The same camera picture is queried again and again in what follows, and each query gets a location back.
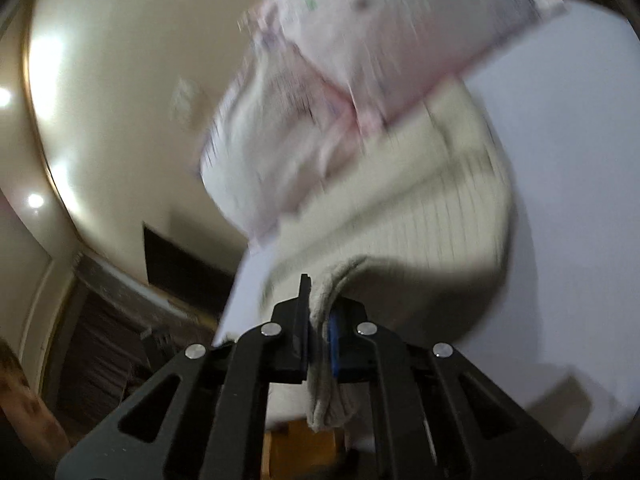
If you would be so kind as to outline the beige knitted garment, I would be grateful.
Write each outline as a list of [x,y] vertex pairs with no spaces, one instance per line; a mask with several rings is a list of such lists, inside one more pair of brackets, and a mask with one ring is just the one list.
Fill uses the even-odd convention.
[[309,276],[314,362],[301,385],[270,389],[267,418],[305,417],[320,431],[360,407],[329,362],[338,297],[396,328],[447,292],[483,287],[503,268],[512,208],[506,162],[462,82],[440,84],[392,131],[280,225],[260,313],[294,297]]

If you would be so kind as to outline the dark bedside furniture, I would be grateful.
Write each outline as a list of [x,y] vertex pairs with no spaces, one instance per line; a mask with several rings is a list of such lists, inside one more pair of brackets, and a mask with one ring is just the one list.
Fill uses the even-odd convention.
[[88,252],[55,323],[42,397],[77,443],[189,344],[211,344],[232,274],[146,226],[140,283]]

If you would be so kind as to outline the pink floral pillow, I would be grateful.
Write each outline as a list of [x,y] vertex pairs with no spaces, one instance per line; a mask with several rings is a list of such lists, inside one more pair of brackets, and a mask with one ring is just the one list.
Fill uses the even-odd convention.
[[200,176],[226,220],[256,242],[295,214],[383,129],[292,47],[255,48],[219,104]]
[[438,82],[562,8],[563,0],[262,0],[248,27],[390,122]]

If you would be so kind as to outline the lavender bed sheet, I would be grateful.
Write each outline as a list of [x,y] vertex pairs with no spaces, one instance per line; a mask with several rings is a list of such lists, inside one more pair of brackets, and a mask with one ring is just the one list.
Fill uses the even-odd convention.
[[[462,84],[512,188],[506,258],[390,328],[448,342],[546,428],[587,454],[639,406],[639,40],[620,14],[566,0]],[[240,266],[221,333],[265,322],[276,235]]]

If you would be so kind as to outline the wall switch plate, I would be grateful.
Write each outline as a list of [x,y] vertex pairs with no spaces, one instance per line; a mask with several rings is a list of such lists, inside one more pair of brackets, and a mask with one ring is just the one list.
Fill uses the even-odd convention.
[[192,127],[201,115],[205,93],[194,80],[180,77],[169,101],[169,116],[178,124]]

